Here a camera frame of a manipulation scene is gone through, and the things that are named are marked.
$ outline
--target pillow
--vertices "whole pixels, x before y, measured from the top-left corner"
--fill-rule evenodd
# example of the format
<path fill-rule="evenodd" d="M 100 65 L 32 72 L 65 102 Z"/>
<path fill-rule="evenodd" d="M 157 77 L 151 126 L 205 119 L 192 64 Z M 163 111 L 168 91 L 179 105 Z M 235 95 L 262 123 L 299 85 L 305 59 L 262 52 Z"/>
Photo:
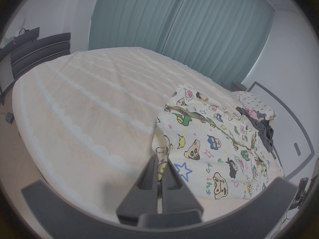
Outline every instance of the pillow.
<path fill-rule="evenodd" d="M 232 92 L 241 104 L 244 106 L 250 117 L 257 121 L 262 121 L 263 119 L 273 120 L 276 115 L 269 105 L 260 101 L 256 96 L 246 91 L 234 91 Z"/>

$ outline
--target pink star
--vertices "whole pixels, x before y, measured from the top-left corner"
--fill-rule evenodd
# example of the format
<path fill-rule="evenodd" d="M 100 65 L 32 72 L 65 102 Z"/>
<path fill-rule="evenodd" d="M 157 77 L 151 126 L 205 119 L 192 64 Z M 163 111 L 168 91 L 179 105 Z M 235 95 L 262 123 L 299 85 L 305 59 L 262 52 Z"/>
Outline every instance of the pink star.
<path fill-rule="evenodd" d="M 206 149 L 206 151 L 204 152 L 204 154 L 206 154 L 209 158 L 214 157 L 214 156 L 211 154 L 211 152 L 208 151 L 207 149 Z"/>

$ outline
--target cartoon print shirt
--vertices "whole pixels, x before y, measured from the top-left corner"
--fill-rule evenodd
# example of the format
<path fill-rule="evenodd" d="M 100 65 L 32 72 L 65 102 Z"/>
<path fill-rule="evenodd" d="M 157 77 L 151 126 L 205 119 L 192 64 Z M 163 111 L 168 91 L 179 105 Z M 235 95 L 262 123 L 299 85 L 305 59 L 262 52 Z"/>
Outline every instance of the cartoon print shirt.
<path fill-rule="evenodd" d="M 159 159 L 158 180 L 168 157 L 197 197 L 251 199 L 267 185 L 267 160 L 246 117 L 179 85 L 157 118 L 152 149 Z"/>

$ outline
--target bed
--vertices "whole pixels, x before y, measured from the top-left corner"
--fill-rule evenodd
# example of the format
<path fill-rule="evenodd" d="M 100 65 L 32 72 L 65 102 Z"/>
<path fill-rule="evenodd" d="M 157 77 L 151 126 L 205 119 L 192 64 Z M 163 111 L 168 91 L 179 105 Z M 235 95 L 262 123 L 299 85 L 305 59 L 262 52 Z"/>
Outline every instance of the bed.
<path fill-rule="evenodd" d="M 118 223 L 115 210 L 154 154 L 157 115 L 179 84 L 213 96 L 230 111 L 241 105 L 211 79 L 139 47 L 76 52 L 36 66 L 15 83 L 12 105 L 47 183 L 79 208 Z M 278 159 L 263 153 L 269 181 L 283 176 Z M 208 221 L 248 200 L 198 201 Z"/>

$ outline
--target teal curtain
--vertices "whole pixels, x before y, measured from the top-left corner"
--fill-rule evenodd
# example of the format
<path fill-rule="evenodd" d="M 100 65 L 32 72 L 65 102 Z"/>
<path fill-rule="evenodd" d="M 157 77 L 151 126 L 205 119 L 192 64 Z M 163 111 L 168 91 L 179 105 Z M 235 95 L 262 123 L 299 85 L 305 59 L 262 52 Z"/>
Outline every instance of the teal curtain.
<path fill-rule="evenodd" d="M 97 0 L 89 50 L 139 46 L 162 52 L 183 0 Z"/>
<path fill-rule="evenodd" d="M 256 62 L 273 14 L 266 0 L 97 0 L 89 49 L 140 46 L 231 86 Z"/>

